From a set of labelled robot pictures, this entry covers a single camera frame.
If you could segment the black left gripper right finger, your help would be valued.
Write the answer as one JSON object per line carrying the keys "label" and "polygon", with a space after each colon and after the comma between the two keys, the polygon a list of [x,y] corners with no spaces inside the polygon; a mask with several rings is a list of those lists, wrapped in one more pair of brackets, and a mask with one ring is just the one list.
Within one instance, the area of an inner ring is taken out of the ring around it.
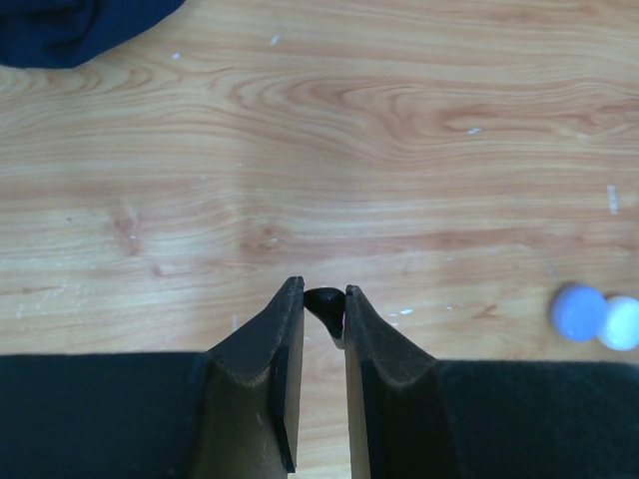
{"label": "black left gripper right finger", "polygon": [[355,478],[634,478],[638,368],[438,359],[345,293]]}

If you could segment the black earbud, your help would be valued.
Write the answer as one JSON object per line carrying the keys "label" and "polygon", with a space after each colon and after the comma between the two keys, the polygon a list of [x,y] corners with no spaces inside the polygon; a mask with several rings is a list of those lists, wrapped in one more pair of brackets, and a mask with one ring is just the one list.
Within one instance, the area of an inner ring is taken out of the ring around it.
{"label": "black earbud", "polygon": [[344,292],[334,287],[308,289],[304,305],[324,325],[335,346],[344,350]]}

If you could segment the white round charging case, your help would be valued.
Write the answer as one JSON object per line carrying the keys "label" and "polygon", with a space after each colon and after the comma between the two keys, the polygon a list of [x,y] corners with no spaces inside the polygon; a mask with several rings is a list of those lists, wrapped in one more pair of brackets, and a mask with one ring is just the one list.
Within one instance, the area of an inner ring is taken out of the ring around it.
{"label": "white round charging case", "polygon": [[597,339],[609,349],[629,351],[638,345],[638,300],[616,295],[607,299],[607,318]]}

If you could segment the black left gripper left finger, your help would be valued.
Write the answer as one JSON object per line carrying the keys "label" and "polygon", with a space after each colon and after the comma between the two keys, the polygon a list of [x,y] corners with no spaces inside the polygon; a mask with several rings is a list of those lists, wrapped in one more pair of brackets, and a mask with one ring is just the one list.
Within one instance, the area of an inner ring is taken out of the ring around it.
{"label": "black left gripper left finger", "polygon": [[285,478],[297,466],[304,282],[206,351],[1,359],[5,478]]}

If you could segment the purple round charging case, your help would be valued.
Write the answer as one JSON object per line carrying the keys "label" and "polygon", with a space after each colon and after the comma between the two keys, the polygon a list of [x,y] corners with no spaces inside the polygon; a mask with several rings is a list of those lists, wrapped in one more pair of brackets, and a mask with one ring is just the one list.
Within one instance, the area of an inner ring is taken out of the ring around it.
{"label": "purple round charging case", "polygon": [[550,306],[550,321],[555,330],[574,342],[595,338],[606,318],[605,296],[584,284],[572,283],[562,287]]}

